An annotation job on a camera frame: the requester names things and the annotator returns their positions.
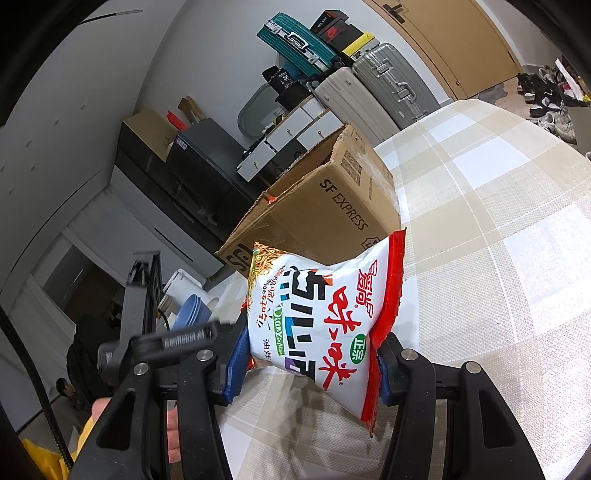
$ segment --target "blue gripper pad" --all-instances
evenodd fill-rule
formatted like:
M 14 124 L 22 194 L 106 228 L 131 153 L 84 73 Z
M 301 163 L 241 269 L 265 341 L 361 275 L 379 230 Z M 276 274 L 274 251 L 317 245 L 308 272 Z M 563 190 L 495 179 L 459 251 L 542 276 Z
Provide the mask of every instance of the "blue gripper pad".
M 251 343 L 248 338 L 248 326 L 245 325 L 236 342 L 236 348 L 230 357 L 226 369 L 226 388 L 223 396 L 228 404 L 232 403 L 234 397 L 240 394 L 244 377 L 251 360 Z
M 392 401 L 392 393 L 390 392 L 390 387 L 388 386 L 388 365 L 379 353 L 378 365 L 379 371 L 382 374 L 382 381 L 379 386 L 379 396 L 382 399 L 382 403 L 384 405 L 390 405 Z

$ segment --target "yellow sleeve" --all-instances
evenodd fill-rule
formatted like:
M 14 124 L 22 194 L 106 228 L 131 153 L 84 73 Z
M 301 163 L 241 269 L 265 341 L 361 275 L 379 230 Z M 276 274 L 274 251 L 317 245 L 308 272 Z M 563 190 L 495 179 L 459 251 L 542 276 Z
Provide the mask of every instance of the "yellow sleeve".
M 72 458 L 74 460 L 78 457 L 78 452 L 82 449 L 82 446 L 88 438 L 88 435 L 90 435 L 90 431 L 94 425 L 95 423 L 92 418 L 90 418 L 86 422 L 86 425 L 84 425 L 84 429 L 78 439 L 78 449 L 72 453 Z M 22 441 L 22 445 L 25 447 L 29 457 L 31 457 L 31 460 L 37 465 L 37 468 L 46 480 L 67 480 L 70 472 L 66 468 L 66 464 L 64 463 L 63 458 L 61 458 L 61 455 L 39 447 L 27 439 Z

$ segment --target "teal suitcase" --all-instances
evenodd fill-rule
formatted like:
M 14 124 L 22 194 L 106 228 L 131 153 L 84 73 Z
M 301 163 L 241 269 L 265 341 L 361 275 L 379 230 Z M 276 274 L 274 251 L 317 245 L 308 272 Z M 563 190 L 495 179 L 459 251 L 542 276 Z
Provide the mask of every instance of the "teal suitcase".
M 307 77 L 326 77 L 342 66 L 337 52 L 289 15 L 278 13 L 257 37 Z

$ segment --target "green logo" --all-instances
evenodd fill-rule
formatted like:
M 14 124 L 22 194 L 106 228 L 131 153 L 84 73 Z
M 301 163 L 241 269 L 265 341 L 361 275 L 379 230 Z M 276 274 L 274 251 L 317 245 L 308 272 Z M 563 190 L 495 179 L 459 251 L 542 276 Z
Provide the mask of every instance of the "green logo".
M 277 354 L 285 355 L 285 349 L 283 348 L 283 309 L 281 305 L 273 310 L 273 329 L 275 330 Z
M 351 361 L 357 365 L 365 358 L 365 335 L 360 333 L 351 343 Z

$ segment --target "metal screw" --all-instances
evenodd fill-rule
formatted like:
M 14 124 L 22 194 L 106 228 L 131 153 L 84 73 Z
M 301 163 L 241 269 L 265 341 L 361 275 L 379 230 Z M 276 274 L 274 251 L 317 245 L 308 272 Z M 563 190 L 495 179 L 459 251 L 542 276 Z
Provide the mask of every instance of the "metal screw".
M 148 366 L 148 364 L 137 364 L 134 367 L 134 374 L 136 374 L 136 375 L 143 375 L 149 369 L 150 369 L 150 367 Z
M 479 374 L 482 368 L 476 362 L 468 362 L 466 364 L 466 370 L 468 370 L 471 374 Z
M 197 352 L 197 360 L 200 362 L 207 362 L 211 360 L 213 357 L 213 352 L 211 350 L 205 349 Z
M 418 358 L 418 353 L 415 352 L 412 348 L 405 348 L 401 353 L 400 356 L 409 362 L 416 360 Z

